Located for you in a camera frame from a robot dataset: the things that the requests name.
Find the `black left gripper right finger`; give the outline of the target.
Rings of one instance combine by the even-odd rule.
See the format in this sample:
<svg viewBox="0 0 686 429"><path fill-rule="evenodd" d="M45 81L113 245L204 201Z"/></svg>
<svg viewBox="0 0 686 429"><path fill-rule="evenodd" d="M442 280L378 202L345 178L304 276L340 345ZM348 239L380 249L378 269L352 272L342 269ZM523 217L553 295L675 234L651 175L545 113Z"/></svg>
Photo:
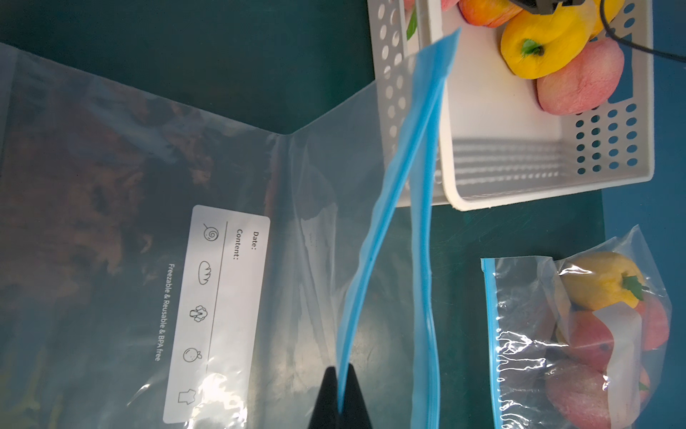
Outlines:
<svg viewBox="0 0 686 429"><path fill-rule="evenodd" d="M341 411L342 429L372 429L364 396L357 380L357 373L352 364L348 365L348 378L345 385L343 411Z"/></svg>

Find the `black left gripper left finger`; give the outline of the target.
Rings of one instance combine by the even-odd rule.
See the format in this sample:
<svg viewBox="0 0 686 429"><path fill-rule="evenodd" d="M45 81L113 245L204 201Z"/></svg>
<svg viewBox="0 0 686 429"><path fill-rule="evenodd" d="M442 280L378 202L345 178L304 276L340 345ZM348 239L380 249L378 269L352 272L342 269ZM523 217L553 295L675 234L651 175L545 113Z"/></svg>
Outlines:
<svg viewBox="0 0 686 429"><path fill-rule="evenodd" d="M337 429L339 427L338 379L334 366L326 368L317 395L308 429Z"/></svg>

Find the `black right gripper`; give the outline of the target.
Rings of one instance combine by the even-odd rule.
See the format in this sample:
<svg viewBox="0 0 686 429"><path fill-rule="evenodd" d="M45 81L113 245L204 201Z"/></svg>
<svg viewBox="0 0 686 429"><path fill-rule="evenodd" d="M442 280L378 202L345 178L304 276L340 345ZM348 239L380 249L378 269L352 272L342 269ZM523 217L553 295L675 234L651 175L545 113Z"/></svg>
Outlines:
<svg viewBox="0 0 686 429"><path fill-rule="evenodd" d="M553 14L560 6L570 7L584 4L584 0L509 0L509 2L535 15Z"/></svg>

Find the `clear zip-top bag blue zipper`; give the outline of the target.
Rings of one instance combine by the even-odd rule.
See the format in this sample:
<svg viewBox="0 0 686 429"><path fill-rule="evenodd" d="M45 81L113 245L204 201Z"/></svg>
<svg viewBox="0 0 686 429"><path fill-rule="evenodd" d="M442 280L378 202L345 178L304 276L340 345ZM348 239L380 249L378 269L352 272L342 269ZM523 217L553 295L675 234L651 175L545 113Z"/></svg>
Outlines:
<svg viewBox="0 0 686 429"><path fill-rule="evenodd" d="M633 427L672 315L641 229L560 260L486 258L482 273L496 427Z"/></svg>

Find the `pink peach with leaf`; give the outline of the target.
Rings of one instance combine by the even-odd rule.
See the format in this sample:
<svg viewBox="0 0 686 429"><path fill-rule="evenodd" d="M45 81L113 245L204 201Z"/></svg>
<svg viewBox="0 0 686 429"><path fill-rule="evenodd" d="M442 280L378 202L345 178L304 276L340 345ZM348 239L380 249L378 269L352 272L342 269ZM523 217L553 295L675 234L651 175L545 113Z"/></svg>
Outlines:
<svg viewBox="0 0 686 429"><path fill-rule="evenodd" d="M650 401L659 379L634 360L604 369L562 359L543 375L544 393L565 423L575 428L629 428Z"/></svg>

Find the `pink peach large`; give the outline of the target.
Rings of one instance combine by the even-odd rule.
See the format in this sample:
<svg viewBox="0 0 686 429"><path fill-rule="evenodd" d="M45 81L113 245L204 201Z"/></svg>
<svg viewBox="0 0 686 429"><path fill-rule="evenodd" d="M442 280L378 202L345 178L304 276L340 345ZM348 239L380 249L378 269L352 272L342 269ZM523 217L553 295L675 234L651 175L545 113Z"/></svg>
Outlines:
<svg viewBox="0 0 686 429"><path fill-rule="evenodd" d="M641 349L659 349L669 338L669 319L664 305L655 295L646 294L635 310L642 319ZM568 340L557 327L557 341L567 344L563 352L591 368L605 372L615 344L609 328L592 311L576 311L573 313L570 334L571 339Z"/></svg>

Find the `yellow red mango fruit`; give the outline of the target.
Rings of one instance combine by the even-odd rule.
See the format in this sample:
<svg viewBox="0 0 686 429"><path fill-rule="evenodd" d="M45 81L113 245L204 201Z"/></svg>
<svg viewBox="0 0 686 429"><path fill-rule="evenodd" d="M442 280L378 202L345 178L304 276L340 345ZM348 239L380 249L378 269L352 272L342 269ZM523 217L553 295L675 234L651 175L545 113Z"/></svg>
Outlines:
<svg viewBox="0 0 686 429"><path fill-rule="evenodd" d="M623 302L635 309L644 300L646 279L629 257L593 252L566 260L559 271L570 300L579 307L600 310Z"/></svg>

